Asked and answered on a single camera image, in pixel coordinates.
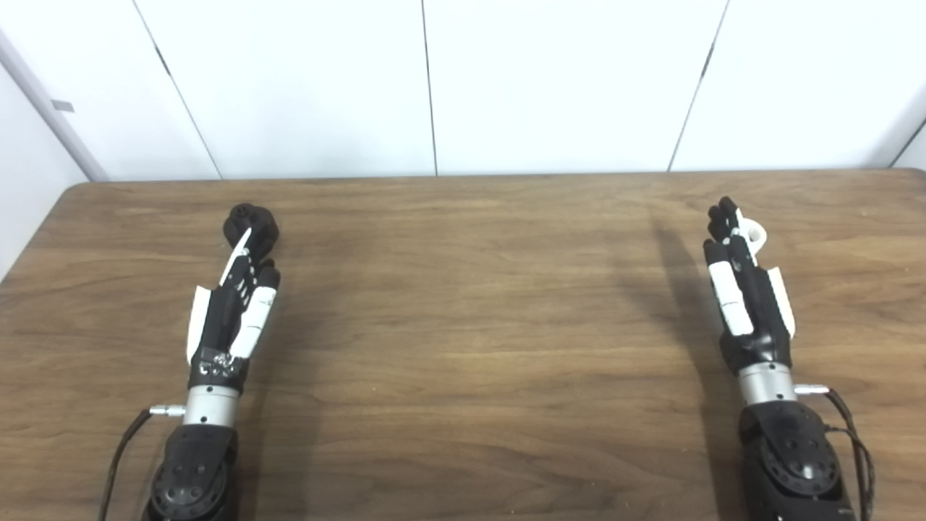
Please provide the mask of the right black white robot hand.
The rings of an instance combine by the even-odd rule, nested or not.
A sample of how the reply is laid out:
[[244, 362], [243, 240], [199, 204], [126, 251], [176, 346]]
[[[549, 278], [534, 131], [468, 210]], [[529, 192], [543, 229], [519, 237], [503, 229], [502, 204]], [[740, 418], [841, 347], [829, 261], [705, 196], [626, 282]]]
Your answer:
[[780, 269], [757, 259], [768, 241], [765, 227], [729, 197], [711, 206], [708, 217], [703, 251], [721, 313], [724, 362], [734, 375], [757, 364], [790, 368], [796, 319]]

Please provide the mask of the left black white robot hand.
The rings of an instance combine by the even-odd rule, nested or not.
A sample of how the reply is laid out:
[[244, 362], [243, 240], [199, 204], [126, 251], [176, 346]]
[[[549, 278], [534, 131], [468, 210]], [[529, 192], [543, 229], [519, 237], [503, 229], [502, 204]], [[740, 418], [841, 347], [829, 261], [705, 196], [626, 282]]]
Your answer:
[[242, 391], [281, 273], [268, 257], [276, 237], [252, 225], [238, 235], [212, 289], [196, 287], [187, 336], [187, 386]]

